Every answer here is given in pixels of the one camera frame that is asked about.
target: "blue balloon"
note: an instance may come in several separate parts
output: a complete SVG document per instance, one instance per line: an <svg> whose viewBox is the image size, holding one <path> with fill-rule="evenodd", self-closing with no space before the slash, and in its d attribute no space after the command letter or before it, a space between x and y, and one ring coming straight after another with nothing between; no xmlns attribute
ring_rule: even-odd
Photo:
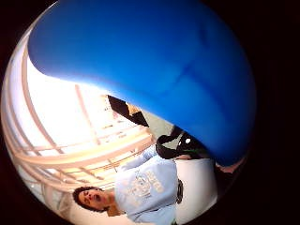
<svg viewBox="0 0 300 225"><path fill-rule="evenodd" d="M176 124L221 165L247 152L251 68L233 32L199 1L59 1L37 21L28 52L46 75L92 83Z"/></svg>

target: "dark background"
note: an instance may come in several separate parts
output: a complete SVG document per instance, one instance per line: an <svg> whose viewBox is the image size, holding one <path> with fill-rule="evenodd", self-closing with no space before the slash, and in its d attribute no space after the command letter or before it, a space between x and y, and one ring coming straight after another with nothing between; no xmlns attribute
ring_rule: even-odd
<svg viewBox="0 0 300 225"><path fill-rule="evenodd" d="M29 24L53 1L0 3L0 74ZM247 164L232 188L190 224L290 224L296 216L296 130L300 7L296 1L206 0L234 31L253 69L258 111ZM1 133L0 218L3 224L69 224L24 187Z"/></svg>

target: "man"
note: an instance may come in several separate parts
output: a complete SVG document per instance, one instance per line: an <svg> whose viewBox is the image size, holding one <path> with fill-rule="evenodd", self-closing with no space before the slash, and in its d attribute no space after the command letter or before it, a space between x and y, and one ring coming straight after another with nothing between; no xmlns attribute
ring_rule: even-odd
<svg viewBox="0 0 300 225"><path fill-rule="evenodd" d="M113 191L79 187L73 198L83 208L108 213L119 209L134 222L171 224L178 191L176 164L157 154L153 145L120 167Z"/></svg>

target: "white object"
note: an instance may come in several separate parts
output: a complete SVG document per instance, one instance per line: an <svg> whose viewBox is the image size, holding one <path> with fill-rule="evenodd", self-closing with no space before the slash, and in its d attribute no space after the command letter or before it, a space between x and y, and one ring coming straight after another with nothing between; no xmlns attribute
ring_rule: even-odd
<svg viewBox="0 0 300 225"><path fill-rule="evenodd" d="M218 197L214 161L210 158L177 159L177 175L183 183L183 199L176 204L176 223L185 224L204 213Z"/></svg>

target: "light blue sweatshirt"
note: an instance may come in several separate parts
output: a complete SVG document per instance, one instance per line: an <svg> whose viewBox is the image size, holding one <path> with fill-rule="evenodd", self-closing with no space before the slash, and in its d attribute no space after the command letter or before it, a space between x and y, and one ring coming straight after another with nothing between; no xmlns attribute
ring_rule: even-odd
<svg viewBox="0 0 300 225"><path fill-rule="evenodd" d="M175 218L178 177L176 164L151 146L120 168L115 199L134 222L170 225Z"/></svg>

